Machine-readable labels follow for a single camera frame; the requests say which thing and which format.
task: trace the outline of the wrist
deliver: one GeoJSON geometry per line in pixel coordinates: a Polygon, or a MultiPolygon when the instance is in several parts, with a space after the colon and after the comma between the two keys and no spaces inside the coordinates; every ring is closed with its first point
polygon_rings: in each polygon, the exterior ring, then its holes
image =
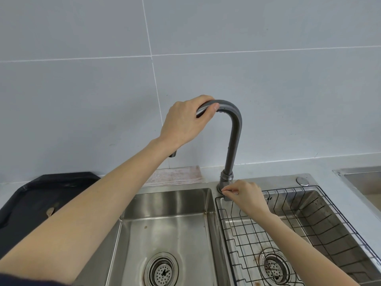
{"type": "Polygon", "coordinates": [[[165,152],[166,156],[173,154],[179,148],[176,144],[161,136],[151,140],[150,144],[155,144],[158,146],[162,151],[165,152]]]}
{"type": "Polygon", "coordinates": [[[269,224],[277,222],[280,220],[279,216],[269,212],[261,214],[255,221],[259,226],[265,229],[269,224]]]}

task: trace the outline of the double sink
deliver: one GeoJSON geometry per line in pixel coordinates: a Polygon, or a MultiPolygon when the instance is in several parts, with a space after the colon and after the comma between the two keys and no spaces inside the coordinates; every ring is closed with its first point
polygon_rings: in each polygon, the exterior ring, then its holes
{"type": "MultiPolygon", "coordinates": [[[[250,181],[308,243],[361,285],[379,285],[381,261],[310,175],[250,181]]],[[[74,285],[304,285],[267,233],[216,186],[142,188],[74,285]]]]}

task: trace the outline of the white wall tile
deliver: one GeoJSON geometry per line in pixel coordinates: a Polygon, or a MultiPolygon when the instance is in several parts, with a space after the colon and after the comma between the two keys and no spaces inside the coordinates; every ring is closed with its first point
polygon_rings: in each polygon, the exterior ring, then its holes
{"type": "Polygon", "coordinates": [[[149,55],[142,0],[0,0],[0,60],[149,55]]]}
{"type": "Polygon", "coordinates": [[[105,174],[160,128],[150,57],[0,63],[1,182],[105,174]]]}
{"type": "Polygon", "coordinates": [[[144,0],[153,54],[381,45],[381,0],[144,0]]]}
{"type": "MultiPolygon", "coordinates": [[[[208,94],[243,118],[236,163],[381,151],[381,48],[154,57],[163,116],[208,94]]],[[[223,165],[230,118],[217,114],[171,167],[223,165]]]]}

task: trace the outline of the black tray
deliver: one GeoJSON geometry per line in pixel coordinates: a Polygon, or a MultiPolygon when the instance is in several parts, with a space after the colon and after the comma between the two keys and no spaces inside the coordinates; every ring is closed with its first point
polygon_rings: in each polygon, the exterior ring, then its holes
{"type": "Polygon", "coordinates": [[[48,218],[49,208],[55,213],[99,179],[90,172],[58,173],[19,188],[0,209],[0,259],[48,218]]]}

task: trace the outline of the faucet base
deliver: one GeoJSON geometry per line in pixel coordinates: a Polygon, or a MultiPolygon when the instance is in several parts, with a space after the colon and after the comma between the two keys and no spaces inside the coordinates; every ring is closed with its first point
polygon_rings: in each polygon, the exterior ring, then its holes
{"type": "MultiPolygon", "coordinates": [[[[221,172],[221,175],[219,177],[219,183],[217,185],[217,191],[222,194],[222,189],[226,187],[227,185],[231,184],[233,181],[234,175],[233,172],[229,175],[225,173],[225,171],[221,172]]],[[[225,201],[231,201],[227,196],[224,196],[225,201]]]]}

